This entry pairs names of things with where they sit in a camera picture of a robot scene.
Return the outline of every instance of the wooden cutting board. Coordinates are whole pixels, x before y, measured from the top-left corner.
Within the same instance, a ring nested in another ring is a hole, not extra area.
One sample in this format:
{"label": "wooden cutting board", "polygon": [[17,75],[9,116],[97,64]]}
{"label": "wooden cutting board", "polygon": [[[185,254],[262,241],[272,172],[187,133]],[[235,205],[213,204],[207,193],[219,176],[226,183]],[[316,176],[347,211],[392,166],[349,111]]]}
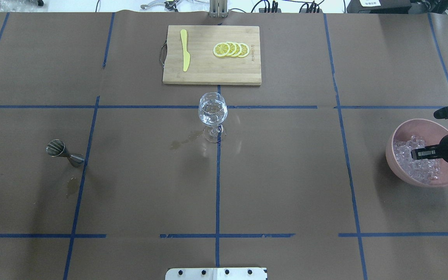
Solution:
{"label": "wooden cutting board", "polygon": [[[188,32],[188,71],[183,71],[181,30]],[[220,42],[245,43],[250,53],[244,58],[216,57],[214,46]],[[169,25],[164,84],[183,85],[260,85],[260,32],[258,26]]]}

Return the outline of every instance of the jigger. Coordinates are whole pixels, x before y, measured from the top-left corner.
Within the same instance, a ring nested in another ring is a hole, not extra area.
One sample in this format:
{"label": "jigger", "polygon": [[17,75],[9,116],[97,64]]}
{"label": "jigger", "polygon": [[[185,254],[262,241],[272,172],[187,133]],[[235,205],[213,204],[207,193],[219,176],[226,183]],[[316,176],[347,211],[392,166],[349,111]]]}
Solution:
{"label": "jigger", "polygon": [[52,140],[46,146],[46,153],[52,157],[60,156],[67,158],[73,167],[80,167],[84,163],[84,156],[81,154],[70,154],[62,140]]}

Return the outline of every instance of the knife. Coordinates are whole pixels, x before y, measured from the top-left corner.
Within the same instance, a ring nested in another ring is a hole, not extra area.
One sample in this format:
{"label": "knife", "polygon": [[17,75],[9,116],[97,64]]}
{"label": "knife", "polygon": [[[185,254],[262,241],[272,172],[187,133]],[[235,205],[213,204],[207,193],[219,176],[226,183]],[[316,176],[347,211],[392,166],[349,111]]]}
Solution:
{"label": "knife", "polygon": [[181,41],[183,43],[183,71],[188,71],[191,55],[188,53],[188,32],[181,30]]}

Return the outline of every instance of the glass base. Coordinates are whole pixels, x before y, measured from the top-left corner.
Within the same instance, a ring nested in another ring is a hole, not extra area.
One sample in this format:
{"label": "glass base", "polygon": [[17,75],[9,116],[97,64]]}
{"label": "glass base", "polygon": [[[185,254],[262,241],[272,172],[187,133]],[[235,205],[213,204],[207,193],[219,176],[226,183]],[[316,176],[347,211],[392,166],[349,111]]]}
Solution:
{"label": "glass base", "polygon": [[219,133],[220,140],[226,135],[226,131],[224,130],[224,126],[205,126],[203,129],[203,135],[208,142],[217,143],[219,141]]}

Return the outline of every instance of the bowl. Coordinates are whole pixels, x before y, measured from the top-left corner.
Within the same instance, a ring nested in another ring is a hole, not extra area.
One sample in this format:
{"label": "bowl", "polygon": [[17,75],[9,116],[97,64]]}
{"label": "bowl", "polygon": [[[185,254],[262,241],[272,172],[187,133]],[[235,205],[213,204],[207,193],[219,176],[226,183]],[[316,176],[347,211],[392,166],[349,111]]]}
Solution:
{"label": "bowl", "polygon": [[399,140],[406,142],[411,139],[412,135],[421,136],[426,141],[426,145],[436,145],[440,143],[440,140],[448,135],[448,129],[441,124],[430,121],[429,119],[409,119],[403,122],[393,132],[392,136],[388,140],[386,145],[386,161],[389,167],[403,181],[413,186],[419,187],[444,187],[448,186],[448,163],[443,159],[439,159],[440,175],[439,179],[430,181],[430,184],[422,183],[416,179],[413,179],[402,167],[397,163],[395,158],[395,152],[393,149],[393,140]]}

